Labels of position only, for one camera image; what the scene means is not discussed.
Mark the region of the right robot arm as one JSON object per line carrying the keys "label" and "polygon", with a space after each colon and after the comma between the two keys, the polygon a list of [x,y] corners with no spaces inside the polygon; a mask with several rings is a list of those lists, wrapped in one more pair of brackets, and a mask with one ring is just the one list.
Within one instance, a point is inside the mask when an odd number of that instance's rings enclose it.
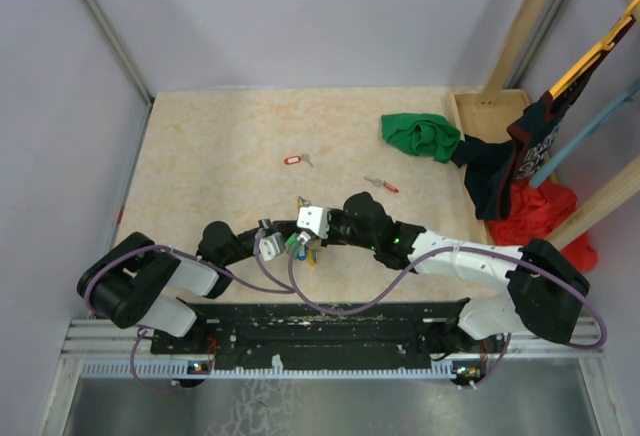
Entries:
{"label": "right robot arm", "polygon": [[590,285],[549,242],[494,246],[457,240],[423,226],[396,221],[367,192],[340,209],[323,209],[313,227],[326,244],[373,251],[390,269],[455,277],[495,290],[469,299],[446,328],[448,343],[470,351],[481,339],[527,330],[569,346]]}

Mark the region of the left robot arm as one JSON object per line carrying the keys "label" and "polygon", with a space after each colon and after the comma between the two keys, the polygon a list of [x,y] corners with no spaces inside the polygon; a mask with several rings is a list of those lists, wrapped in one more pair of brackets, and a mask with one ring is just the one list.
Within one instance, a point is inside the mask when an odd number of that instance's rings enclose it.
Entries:
{"label": "left robot arm", "polygon": [[222,221],[209,223],[195,255],[159,245],[141,232],[133,232],[94,263],[80,277],[76,291],[87,308],[121,329],[143,326],[172,335],[176,345],[194,353],[208,340],[208,329],[188,303],[164,292],[169,288],[213,300],[233,281],[258,291],[229,270],[254,256],[255,237],[296,230],[293,220],[270,222],[235,234]]}

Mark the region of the key with red fob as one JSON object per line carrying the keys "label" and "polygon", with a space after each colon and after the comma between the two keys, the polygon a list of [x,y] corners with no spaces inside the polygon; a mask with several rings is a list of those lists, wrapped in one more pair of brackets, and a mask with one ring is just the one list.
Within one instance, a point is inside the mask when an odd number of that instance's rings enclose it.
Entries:
{"label": "key with red fob", "polygon": [[390,184],[385,180],[378,179],[378,178],[370,178],[367,176],[364,177],[364,180],[371,183],[375,187],[384,188],[392,193],[397,194],[399,192],[399,189],[397,187],[393,186],[392,184]]}

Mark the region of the large keyring with tagged keys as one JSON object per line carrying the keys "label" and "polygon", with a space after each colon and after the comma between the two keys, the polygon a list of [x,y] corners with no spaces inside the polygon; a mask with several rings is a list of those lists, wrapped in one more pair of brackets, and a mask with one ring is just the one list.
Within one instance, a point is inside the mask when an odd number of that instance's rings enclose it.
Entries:
{"label": "large keyring with tagged keys", "polygon": [[[300,210],[302,207],[308,207],[311,205],[311,202],[305,199],[302,196],[297,197],[297,209]],[[290,236],[285,242],[285,248],[288,254],[292,253],[293,245],[295,242],[295,236]],[[308,266],[315,267],[318,262],[320,249],[316,244],[309,244],[308,246],[300,247],[296,252],[295,258],[298,261],[304,261]]]}

